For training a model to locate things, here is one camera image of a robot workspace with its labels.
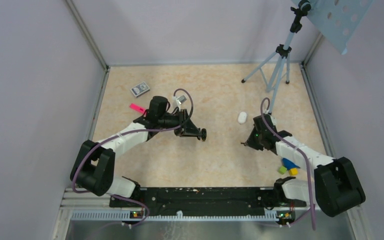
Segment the black earbud charging case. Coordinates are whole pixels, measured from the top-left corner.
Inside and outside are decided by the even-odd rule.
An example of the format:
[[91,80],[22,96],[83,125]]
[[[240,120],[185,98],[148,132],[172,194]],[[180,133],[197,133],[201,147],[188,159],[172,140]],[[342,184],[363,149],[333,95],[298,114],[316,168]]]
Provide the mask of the black earbud charging case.
[[207,140],[207,130],[205,128],[202,128],[200,130],[200,140],[202,142],[205,142]]

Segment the white earbud charging case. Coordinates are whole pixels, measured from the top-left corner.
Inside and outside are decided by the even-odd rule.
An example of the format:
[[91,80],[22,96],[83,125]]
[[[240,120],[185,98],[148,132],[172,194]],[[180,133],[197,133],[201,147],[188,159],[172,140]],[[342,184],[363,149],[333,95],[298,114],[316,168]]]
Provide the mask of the white earbud charging case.
[[238,117],[237,117],[237,122],[242,125],[244,124],[246,121],[247,121],[247,118],[248,118],[248,114],[244,111],[241,111],[239,114],[238,114]]

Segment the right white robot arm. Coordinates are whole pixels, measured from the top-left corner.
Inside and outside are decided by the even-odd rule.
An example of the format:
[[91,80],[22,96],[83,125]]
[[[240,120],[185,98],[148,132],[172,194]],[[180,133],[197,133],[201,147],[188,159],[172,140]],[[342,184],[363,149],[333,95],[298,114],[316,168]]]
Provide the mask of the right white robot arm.
[[253,129],[244,146],[270,151],[310,174],[307,180],[283,178],[273,192],[279,206],[292,200],[314,203],[329,217],[335,217],[366,201],[366,194],[353,163],[346,157],[333,158],[300,143],[291,133],[278,131],[274,118],[263,114],[253,118]]

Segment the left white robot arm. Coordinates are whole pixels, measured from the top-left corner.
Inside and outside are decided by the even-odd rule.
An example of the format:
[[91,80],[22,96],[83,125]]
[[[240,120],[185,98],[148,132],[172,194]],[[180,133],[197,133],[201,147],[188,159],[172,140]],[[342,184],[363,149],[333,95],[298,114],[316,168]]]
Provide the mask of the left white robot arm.
[[207,130],[198,128],[192,114],[177,108],[169,113],[170,103],[163,96],[154,96],[145,113],[125,129],[100,140],[82,143],[70,173],[72,188],[96,196],[118,195],[129,207],[140,202],[139,184],[126,177],[115,177],[115,161],[133,147],[152,139],[159,132],[173,131],[178,137],[207,139]]

